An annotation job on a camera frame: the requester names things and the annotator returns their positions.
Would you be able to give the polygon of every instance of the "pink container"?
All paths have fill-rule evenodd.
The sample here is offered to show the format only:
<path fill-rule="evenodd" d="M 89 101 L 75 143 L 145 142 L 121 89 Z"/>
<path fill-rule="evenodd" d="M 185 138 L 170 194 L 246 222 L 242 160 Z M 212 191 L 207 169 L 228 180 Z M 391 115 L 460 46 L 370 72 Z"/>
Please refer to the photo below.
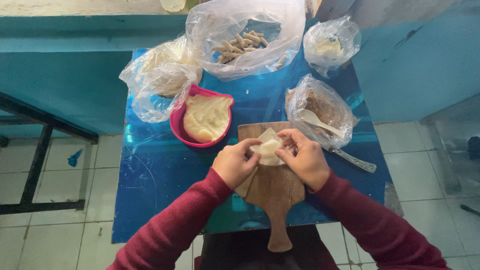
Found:
<path fill-rule="evenodd" d="M 235 101 L 233 100 L 233 97 L 231 95 L 224 95 L 224 94 L 213 92 L 207 89 L 203 89 L 196 85 L 192 85 L 189 95 L 192 97 L 195 95 L 203 95 L 206 97 L 224 96 L 232 99 L 232 104 L 230 104 L 230 106 L 228 107 L 229 121 L 228 121 L 227 129 L 216 141 L 209 142 L 206 144 L 201 144 L 195 141 L 194 139 L 192 139 L 190 136 L 188 136 L 187 132 L 183 128 L 183 117 L 185 116 L 185 111 L 187 110 L 187 104 L 184 103 L 178 110 L 174 111 L 170 115 L 170 127 L 172 128 L 172 132 L 175 135 L 175 137 L 177 137 L 183 143 L 189 146 L 200 147 L 200 148 L 210 147 L 217 144 L 219 141 L 223 139 L 223 137 L 225 137 L 225 134 L 227 134 L 227 131 L 230 128 L 230 124 L 232 123 L 232 106 L 235 103 Z"/>

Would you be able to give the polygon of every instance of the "clear plastic bag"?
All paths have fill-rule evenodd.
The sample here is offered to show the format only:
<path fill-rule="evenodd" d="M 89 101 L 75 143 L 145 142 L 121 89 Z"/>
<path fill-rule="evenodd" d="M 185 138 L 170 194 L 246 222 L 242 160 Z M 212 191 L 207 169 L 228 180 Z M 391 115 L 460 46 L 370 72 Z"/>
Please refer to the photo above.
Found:
<path fill-rule="evenodd" d="M 144 122 L 158 123 L 180 108 L 202 68 L 191 58 L 185 35 L 148 50 L 130 62 L 119 78 L 133 94 L 132 109 Z"/>
<path fill-rule="evenodd" d="M 304 28 L 304 0 L 212 0 L 192 8 L 186 22 L 193 58 L 223 82 L 290 64 L 300 49 Z M 264 34 L 266 48 L 244 53 L 229 65 L 217 63 L 220 54 L 211 47 L 252 30 Z M 283 64 L 276 64 L 284 55 Z"/>
<path fill-rule="evenodd" d="M 316 23 L 303 37 L 305 60 L 320 75 L 347 62 L 360 50 L 361 34 L 348 16 L 324 23 Z"/>
<path fill-rule="evenodd" d="M 310 140 L 320 143 L 327 148 L 340 148 L 347 145 L 352 139 L 352 130 L 357 119 L 345 101 L 326 83 L 312 77 L 312 74 L 303 76 L 297 87 L 288 90 L 285 96 L 287 118 L 294 128 L 299 129 Z M 340 137 L 331 131 L 305 122 L 299 113 L 310 110 L 323 123 L 338 129 L 345 134 Z"/>

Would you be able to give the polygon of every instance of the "person's left hand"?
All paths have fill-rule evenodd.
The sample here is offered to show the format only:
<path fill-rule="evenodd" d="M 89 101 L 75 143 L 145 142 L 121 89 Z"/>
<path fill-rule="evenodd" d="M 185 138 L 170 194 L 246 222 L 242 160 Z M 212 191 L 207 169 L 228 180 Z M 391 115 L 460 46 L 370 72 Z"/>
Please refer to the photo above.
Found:
<path fill-rule="evenodd" d="M 256 153 L 245 161 L 245 153 L 252 145 L 260 145 L 259 139 L 245 139 L 236 145 L 227 145 L 213 161 L 212 168 L 222 177 L 231 190 L 241 185 L 258 165 L 262 155 Z"/>

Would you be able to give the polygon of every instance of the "blue painted wall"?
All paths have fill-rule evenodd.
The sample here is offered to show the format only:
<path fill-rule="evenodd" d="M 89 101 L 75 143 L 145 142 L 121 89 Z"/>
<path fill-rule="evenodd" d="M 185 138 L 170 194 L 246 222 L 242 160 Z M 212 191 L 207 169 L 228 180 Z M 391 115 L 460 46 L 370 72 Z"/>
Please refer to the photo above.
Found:
<path fill-rule="evenodd" d="M 132 50 L 176 38 L 185 19 L 0 17 L 0 91 L 99 134 L 122 133 L 128 89 L 118 76 Z M 0 126 L 0 135 L 38 137 L 41 128 Z"/>
<path fill-rule="evenodd" d="M 121 133 L 128 89 L 118 75 L 131 55 L 128 51 L 0 53 L 0 89 L 99 134 Z M 21 129 L 26 132 L 28 126 Z M 37 130 L 32 126 L 31 135 L 38 136 Z"/>
<path fill-rule="evenodd" d="M 374 122 L 420 120 L 480 93 L 479 3 L 454 3 L 429 22 L 362 29 L 352 61 Z"/>

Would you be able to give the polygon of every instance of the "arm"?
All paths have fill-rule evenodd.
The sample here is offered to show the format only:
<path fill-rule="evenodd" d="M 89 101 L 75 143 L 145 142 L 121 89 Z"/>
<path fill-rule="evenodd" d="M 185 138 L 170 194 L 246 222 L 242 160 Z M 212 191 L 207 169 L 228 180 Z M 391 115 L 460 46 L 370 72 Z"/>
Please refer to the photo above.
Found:
<path fill-rule="evenodd" d="M 193 184 L 140 228 L 118 251 L 108 269 L 174 269 L 175 261 L 189 248 L 215 207 L 257 166 L 260 155 L 253 155 L 248 161 L 244 155 L 250 146 L 261 143 L 258 139 L 246 139 L 226 146 L 218 153 L 206 178 Z"/>
<path fill-rule="evenodd" d="M 359 245 L 386 266 L 430 266 L 447 269 L 438 248 L 428 243 L 405 219 L 356 191 L 333 171 L 323 187 L 314 192 Z"/>
<path fill-rule="evenodd" d="M 300 131 L 286 129 L 277 134 L 287 137 L 276 154 L 331 209 L 359 245 L 370 253 L 379 267 L 429 266 L 447 269 L 440 251 L 428 243 L 406 220 L 357 192 L 350 183 L 330 171 L 316 142 Z"/>
<path fill-rule="evenodd" d="M 175 261 L 189 248 L 215 207 L 231 194 L 210 168 L 203 181 L 193 184 L 140 228 L 108 269 L 174 269 Z"/>

